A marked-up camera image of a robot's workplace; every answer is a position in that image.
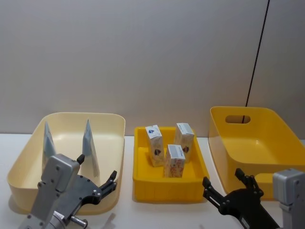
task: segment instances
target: robotic arm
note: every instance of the robotic arm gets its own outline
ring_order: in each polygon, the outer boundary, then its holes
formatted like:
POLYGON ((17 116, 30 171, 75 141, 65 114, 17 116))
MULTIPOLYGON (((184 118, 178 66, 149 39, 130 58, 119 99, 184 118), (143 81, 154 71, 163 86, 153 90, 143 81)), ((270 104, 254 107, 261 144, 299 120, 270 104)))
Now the robotic arm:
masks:
POLYGON ((207 177, 203 179, 204 193, 222 215, 231 215, 238 219, 245 229, 277 229, 279 226, 261 205, 260 198, 264 195, 254 176, 245 176, 243 171, 236 169, 235 176, 246 188, 235 190, 225 197, 218 193, 207 177))
POLYGON ((305 173, 287 169, 273 175, 274 198, 283 211, 284 229, 305 227, 305 173))
POLYGON ((70 221, 86 228, 88 222, 75 217, 85 204, 99 204, 116 189, 116 171, 98 187, 77 175, 85 156, 74 161, 62 154, 51 156, 38 183, 38 194, 30 214, 19 229, 65 229, 70 221))

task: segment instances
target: printed logo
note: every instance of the printed logo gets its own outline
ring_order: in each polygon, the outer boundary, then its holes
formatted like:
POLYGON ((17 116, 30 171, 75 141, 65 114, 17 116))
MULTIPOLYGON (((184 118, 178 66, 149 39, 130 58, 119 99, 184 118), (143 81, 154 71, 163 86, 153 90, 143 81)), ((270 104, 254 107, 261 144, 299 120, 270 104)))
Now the printed logo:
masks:
POLYGON ((154 151, 154 154, 155 154, 156 156, 159 156, 160 153, 161 153, 161 150, 159 150, 159 149, 156 149, 156 150, 154 151))
POLYGON ((188 153, 188 152, 190 151, 189 147, 187 147, 187 146, 184 147, 182 150, 183 150, 183 152, 185 152, 185 153, 188 153))

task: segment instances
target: black cable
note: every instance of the black cable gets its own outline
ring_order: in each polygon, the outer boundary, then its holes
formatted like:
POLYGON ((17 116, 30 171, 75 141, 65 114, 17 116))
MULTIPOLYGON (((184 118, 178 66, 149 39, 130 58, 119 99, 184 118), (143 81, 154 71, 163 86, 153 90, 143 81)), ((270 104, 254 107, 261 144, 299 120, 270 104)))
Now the black cable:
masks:
POLYGON ((252 82, 253 82, 253 77, 254 77, 254 73, 255 73, 255 69, 256 69, 257 58, 258 58, 259 50, 260 50, 260 48, 261 48, 261 43, 262 43, 264 28, 265 28, 265 24, 266 24, 267 13, 268 13, 268 9, 269 9, 269 3, 270 3, 270 0, 268 0, 268 3, 267 3, 267 8, 266 8, 266 12, 265 12, 265 17, 264 17, 264 22, 263 22, 261 37, 260 37, 259 43, 258 43, 258 48, 257 48, 257 52, 256 52, 256 58, 255 58, 255 62, 254 62, 254 67, 253 67, 253 71, 252 71, 252 77, 251 77, 250 86, 249 86, 249 91, 248 91, 247 100, 246 100, 246 105, 245 105, 246 107, 248 106, 249 97, 250 97, 250 91, 251 91, 252 82))

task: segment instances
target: yellow tray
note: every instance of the yellow tray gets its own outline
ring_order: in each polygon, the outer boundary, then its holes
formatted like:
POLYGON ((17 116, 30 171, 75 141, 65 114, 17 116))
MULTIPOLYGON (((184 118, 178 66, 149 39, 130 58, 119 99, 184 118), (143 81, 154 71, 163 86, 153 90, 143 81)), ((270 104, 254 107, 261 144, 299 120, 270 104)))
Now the yellow tray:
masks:
POLYGON ((100 168, 99 179, 90 179, 100 186, 116 170, 118 186, 101 204, 85 205, 78 213, 100 214, 117 203, 122 177, 124 118, 116 114, 54 113, 41 120, 8 174, 7 181, 18 207, 29 212, 38 192, 45 122, 49 124, 56 152, 76 159, 82 152, 82 138, 88 119, 100 168))
POLYGON ((302 143, 267 108, 212 107, 209 145, 227 193, 244 187, 234 176, 236 168, 255 176, 264 191, 263 199, 273 199, 273 173, 288 168, 305 171, 302 143))
MULTIPOLYGON (((160 127, 163 147, 173 144, 175 127, 160 127)), ((153 167, 145 127, 134 131, 133 196, 139 202, 194 203, 203 200, 203 177, 209 177, 195 135, 190 162, 182 178, 163 177, 163 167, 153 167)))

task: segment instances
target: table surface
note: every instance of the table surface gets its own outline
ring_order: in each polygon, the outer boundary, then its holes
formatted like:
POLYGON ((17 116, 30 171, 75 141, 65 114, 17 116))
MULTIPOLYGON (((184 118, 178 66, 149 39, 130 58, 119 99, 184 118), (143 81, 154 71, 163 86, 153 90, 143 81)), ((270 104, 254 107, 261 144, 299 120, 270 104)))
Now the table surface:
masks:
MULTIPOLYGON (((1 228, 18 228, 25 215, 16 207, 9 185, 7 174, 26 145, 31 135, 0 134, 0 161, 2 187, 0 198, 1 228)), ((237 229, 242 228, 231 216, 222 216, 209 202, 199 204, 145 204, 132 200, 132 167, 133 167, 133 136, 125 137, 122 184, 117 205, 110 211, 97 215, 86 216, 89 229, 237 229)), ((224 189, 217 175, 208 146, 208 139, 200 137, 198 143, 210 174, 214 188, 222 195, 224 189)), ((276 201, 263 201, 262 205, 269 214, 282 226, 282 211, 276 201)), ((73 223, 70 229, 80 228, 73 223)))

